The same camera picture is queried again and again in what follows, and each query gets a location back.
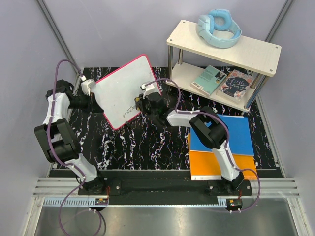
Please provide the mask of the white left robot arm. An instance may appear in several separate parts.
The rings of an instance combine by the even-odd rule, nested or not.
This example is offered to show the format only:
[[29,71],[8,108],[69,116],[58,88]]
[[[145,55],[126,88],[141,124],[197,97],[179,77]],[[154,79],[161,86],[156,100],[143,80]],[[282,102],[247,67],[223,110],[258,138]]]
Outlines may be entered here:
[[34,129],[34,133],[48,162],[69,168],[76,174],[85,191],[100,195],[106,191],[104,177],[83,156],[80,142],[66,115],[69,109],[80,109],[90,114],[103,113],[103,109],[97,104],[93,93],[74,94],[73,90],[72,83],[57,80],[56,89],[47,91],[47,115],[43,124]]

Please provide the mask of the pink framed whiteboard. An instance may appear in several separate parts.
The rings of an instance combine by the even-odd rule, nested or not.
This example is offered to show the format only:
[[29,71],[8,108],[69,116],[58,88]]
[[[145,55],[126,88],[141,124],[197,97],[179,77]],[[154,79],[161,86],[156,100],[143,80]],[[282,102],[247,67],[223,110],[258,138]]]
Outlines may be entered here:
[[117,130],[140,114],[134,99],[145,92],[142,85],[154,80],[148,57],[140,55],[98,80],[91,92],[111,127]]

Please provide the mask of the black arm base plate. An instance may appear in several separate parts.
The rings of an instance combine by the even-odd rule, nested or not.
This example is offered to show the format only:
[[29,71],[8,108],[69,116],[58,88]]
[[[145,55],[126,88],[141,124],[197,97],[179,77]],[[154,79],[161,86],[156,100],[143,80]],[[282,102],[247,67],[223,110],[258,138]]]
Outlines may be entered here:
[[229,193],[218,180],[191,180],[188,170],[107,170],[101,171],[109,190],[111,205],[205,206],[217,205],[218,197],[252,196],[245,180],[241,192]]

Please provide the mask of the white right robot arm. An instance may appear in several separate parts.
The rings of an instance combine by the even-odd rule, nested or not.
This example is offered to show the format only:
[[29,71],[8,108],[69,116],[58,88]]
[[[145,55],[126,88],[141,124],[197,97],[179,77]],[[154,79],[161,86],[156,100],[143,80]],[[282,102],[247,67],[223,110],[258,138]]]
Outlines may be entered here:
[[203,107],[197,111],[171,109],[158,92],[140,94],[134,101],[137,110],[152,115],[161,125],[191,128],[200,142],[214,153],[221,170],[224,191],[229,195],[240,191],[245,177],[232,155],[228,127],[211,108]]

